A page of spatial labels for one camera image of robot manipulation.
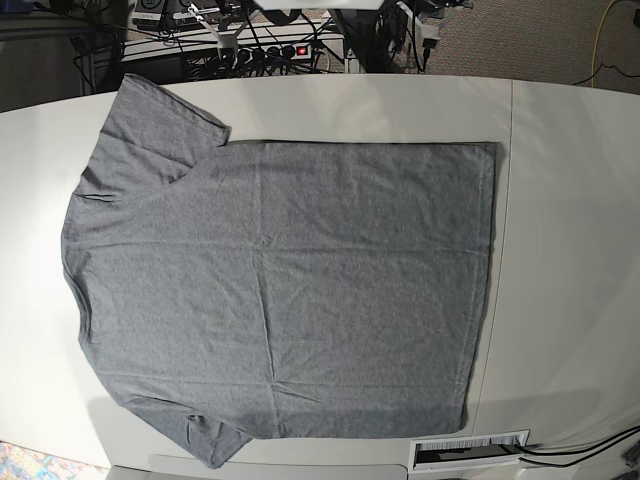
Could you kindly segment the grey T-shirt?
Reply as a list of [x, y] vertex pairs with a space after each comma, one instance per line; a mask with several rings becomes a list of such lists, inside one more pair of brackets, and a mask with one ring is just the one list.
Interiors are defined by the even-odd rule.
[[121, 83], [61, 234], [110, 396], [214, 469], [254, 439], [459, 431], [497, 145], [230, 133]]

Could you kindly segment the white table leg column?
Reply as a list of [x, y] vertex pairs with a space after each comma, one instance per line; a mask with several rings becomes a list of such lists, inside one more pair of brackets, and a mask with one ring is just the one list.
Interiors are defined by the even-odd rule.
[[353, 40], [347, 33], [343, 34], [344, 72], [346, 74], [360, 74], [360, 60], [354, 50]]

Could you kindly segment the black power strip red switch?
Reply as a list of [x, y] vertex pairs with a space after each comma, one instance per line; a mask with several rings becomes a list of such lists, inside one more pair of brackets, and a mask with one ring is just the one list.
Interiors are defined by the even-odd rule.
[[230, 60], [237, 65], [248, 65], [255, 62], [310, 62], [313, 52], [309, 45], [285, 45], [283, 47], [268, 46], [264, 48], [239, 48], [237, 50], [223, 49], [223, 60]]

